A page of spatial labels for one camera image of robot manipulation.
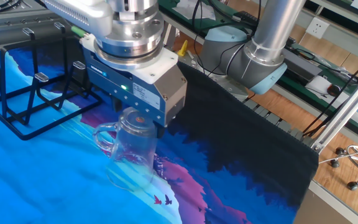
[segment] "glass mug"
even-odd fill
[[[112,142],[106,131],[117,132]],[[106,166],[109,180],[117,187],[137,190],[149,185],[154,176],[153,162],[157,147],[153,120],[134,108],[125,109],[116,123],[101,124],[93,132],[95,143],[111,152]]]

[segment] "robotic arm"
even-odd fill
[[[287,68],[282,49],[305,1],[269,0],[248,42],[233,27],[211,30],[201,59],[210,67],[220,64],[223,74],[265,93]],[[184,107],[186,79],[176,65],[177,55],[162,46],[163,18],[157,0],[45,0],[45,4],[91,33],[81,39],[89,78],[111,94],[114,109],[120,110],[123,101],[166,127]],[[222,46],[227,45],[233,48],[219,63]]]
[[[305,0],[269,0],[248,42],[246,35],[233,27],[210,30],[200,55],[204,67],[212,71],[222,52],[238,45],[223,54],[216,73],[230,76],[256,94],[264,94],[287,69],[282,50],[304,4]]]
[[[184,107],[187,82],[178,55],[163,48],[157,0],[45,0],[59,16],[91,33],[81,39],[89,79],[121,103],[166,127]]]

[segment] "chair wheel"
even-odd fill
[[[332,166],[333,168],[338,168],[338,167],[339,167],[339,162],[333,160],[333,161],[331,161],[331,166]]]
[[[354,181],[349,182],[349,183],[347,183],[347,188],[349,188],[350,190],[357,190],[358,184],[357,184],[357,182],[354,182]]]
[[[335,150],[335,154],[340,155],[340,154],[344,154],[346,151],[345,149],[341,148],[341,147],[337,147]]]

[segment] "blue cloth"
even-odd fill
[[[57,47],[39,49],[40,71],[47,75],[62,73]],[[6,56],[8,92],[31,84],[30,59],[29,49]],[[0,223],[292,223],[318,155],[203,74],[179,66],[188,80],[186,106],[158,140],[157,174],[143,190],[119,189],[106,177],[108,158],[91,133],[117,121],[107,103],[29,141],[0,122]],[[56,86],[42,93],[59,95]],[[27,99],[8,104],[19,112]],[[37,112],[28,127],[15,125],[29,132],[91,100],[74,98],[59,112]],[[254,159],[260,157],[262,166]]]

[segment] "wall outlet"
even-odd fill
[[[318,19],[315,17],[306,32],[308,34],[311,34],[319,39],[321,39],[326,32],[327,28],[329,27],[329,23],[322,21],[321,19]]]

